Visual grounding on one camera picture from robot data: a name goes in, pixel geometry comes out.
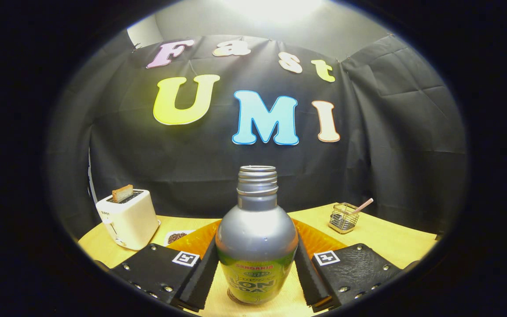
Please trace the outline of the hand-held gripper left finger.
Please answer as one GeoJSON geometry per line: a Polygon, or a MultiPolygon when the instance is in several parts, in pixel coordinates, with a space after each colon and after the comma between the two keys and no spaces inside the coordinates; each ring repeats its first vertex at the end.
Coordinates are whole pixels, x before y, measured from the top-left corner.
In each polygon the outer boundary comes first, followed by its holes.
{"type": "Polygon", "coordinates": [[[112,274],[150,301],[199,312],[219,264],[213,221],[167,246],[149,243],[111,269],[112,274]]]}

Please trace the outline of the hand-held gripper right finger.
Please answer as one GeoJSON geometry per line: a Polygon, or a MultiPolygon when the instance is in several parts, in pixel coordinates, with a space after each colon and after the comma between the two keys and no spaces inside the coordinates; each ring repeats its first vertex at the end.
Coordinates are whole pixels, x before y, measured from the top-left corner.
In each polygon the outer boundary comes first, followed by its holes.
{"type": "Polygon", "coordinates": [[[352,306],[405,272],[364,243],[346,245],[297,219],[294,257],[306,304],[317,313],[352,306]]]}

